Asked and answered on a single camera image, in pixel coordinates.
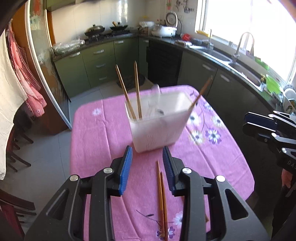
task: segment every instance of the table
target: table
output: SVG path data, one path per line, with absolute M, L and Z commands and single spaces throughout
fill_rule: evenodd
M 186 85 L 161 88 L 161 91 L 183 91 L 192 100 L 198 92 Z M 75 113 L 70 156 L 70 173 L 81 178 L 95 175 L 112 160 L 123 156 L 127 145 L 133 147 L 123 95 L 81 106 Z M 246 200 L 254 190 L 254 179 L 235 140 L 204 98 L 199 100 L 178 141 L 169 146 L 172 156 L 201 176 L 223 175 Z M 137 153 L 133 161 L 125 193 L 111 197 L 116 241 L 163 240 L 159 222 L 156 160 L 165 173 L 162 149 Z M 183 199 L 174 197 L 165 178 L 168 207 L 169 240 L 179 240 Z M 89 205 L 86 204 L 84 239 L 89 230 Z

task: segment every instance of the frying pan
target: frying pan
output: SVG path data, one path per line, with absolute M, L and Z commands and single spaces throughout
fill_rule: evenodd
M 113 31 L 120 31 L 120 30 L 124 30 L 128 27 L 128 25 L 117 25 L 116 27 L 110 27 Z

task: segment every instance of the white plastic container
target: white plastic container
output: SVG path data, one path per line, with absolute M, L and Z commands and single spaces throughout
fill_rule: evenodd
M 135 150 L 140 153 L 175 143 L 180 137 L 193 108 L 184 92 L 156 93 L 141 97 L 142 120 L 137 99 L 130 99 L 137 120 L 133 120 L 127 103 L 126 114 Z

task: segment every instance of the wooden chopstick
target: wooden chopstick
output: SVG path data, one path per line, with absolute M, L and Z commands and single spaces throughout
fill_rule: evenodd
M 160 173 L 160 179 L 161 179 L 161 190 L 163 192 L 163 217 L 165 222 L 165 241 L 168 241 L 168 211 L 167 211 L 167 205 L 166 205 L 166 198 L 165 198 L 165 186 L 163 182 L 163 173 Z
M 213 76 L 211 75 L 209 77 L 209 79 L 206 81 L 205 85 L 202 87 L 202 89 L 200 90 L 200 93 L 198 95 L 198 97 L 196 97 L 195 101 L 191 104 L 190 108 L 195 106 L 195 104 L 197 103 L 198 99 L 203 95 L 203 93 L 206 91 L 207 87 L 209 86 L 209 84 L 212 82 L 213 80 Z
M 165 229 L 165 220 L 163 216 L 163 192 L 160 178 L 159 162 L 156 161 L 157 166 L 157 179 L 158 179 L 158 196 L 159 196 L 159 207 L 160 207 L 160 221 L 161 221 L 161 232 Z
M 134 111 L 133 111 L 133 107 L 131 106 L 131 102 L 130 102 L 130 100 L 129 100 L 128 93 L 126 92 L 126 87 L 124 86 L 124 82 L 123 82 L 123 80 L 122 80 L 122 77 L 121 77 L 121 74 L 120 74 L 119 68 L 118 68 L 117 65 L 115 65 L 115 68 L 116 68 L 116 72 L 117 72 L 117 75 L 118 75 L 118 78 L 119 78 L 119 81 L 120 81 L 121 87 L 122 87 L 122 89 L 123 89 L 124 95 L 125 95 L 125 97 L 126 97 L 126 102 L 127 102 L 127 104 L 128 104 L 128 108 L 130 109 L 131 116 L 132 116 L 132 118 L 133 118 L 134 120 L 136 120 L 137 117 L 136 117 L 136 115 L 135 115 L 135 113 L 134 113 Z
M 136 82 L 138 113 L 139 113 L 139 119 L 142 119 L 137 61 L 134 62 L 134 68 L 135 68 L 135 82 Z

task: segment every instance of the rice cooker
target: rice cooker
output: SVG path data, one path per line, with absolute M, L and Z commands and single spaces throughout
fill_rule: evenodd
M 178 17 L 175 12 L 167 13 L 165 17 L 166 26 L 155 25 L 151 33 L 156 37 L 174 37 L 178 26 Z

